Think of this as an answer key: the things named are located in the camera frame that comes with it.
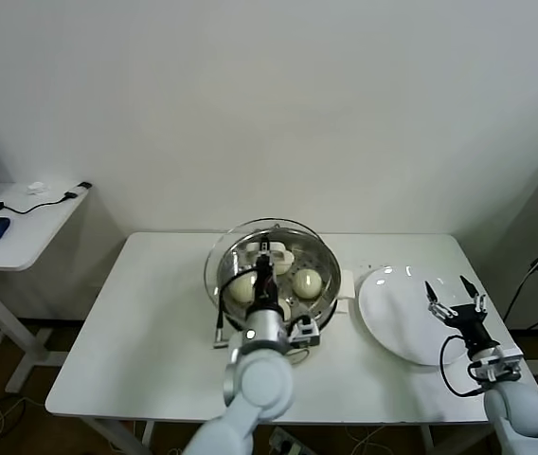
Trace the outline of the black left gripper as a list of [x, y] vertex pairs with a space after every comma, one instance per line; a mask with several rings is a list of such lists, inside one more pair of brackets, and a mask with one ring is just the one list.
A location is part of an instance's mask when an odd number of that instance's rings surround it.
[[273, 258], [268, 240], [261, 240], [255, 261], [256, 280], [253, 285], [254, 295], [249, 312], [272, 310], [281, 312], [278, 304], [278, 286], [273, 273]]

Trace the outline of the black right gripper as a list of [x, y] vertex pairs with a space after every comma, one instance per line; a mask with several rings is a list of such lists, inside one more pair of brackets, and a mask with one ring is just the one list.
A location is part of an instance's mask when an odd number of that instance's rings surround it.
[[460, 275], [459, 277], [472, 301], [451, 309], [441, 304], [431, 284], [424, 282], [428, 310], [442, 322], [448, 319], [448, 326], [457, 329], [462, 335], [468, 353], [478, 354], [498, 346], [499, 342], [491, 338], [483, 324], [487, 317], [486, 295], [481, 294], [475, 285], [464, 276]]

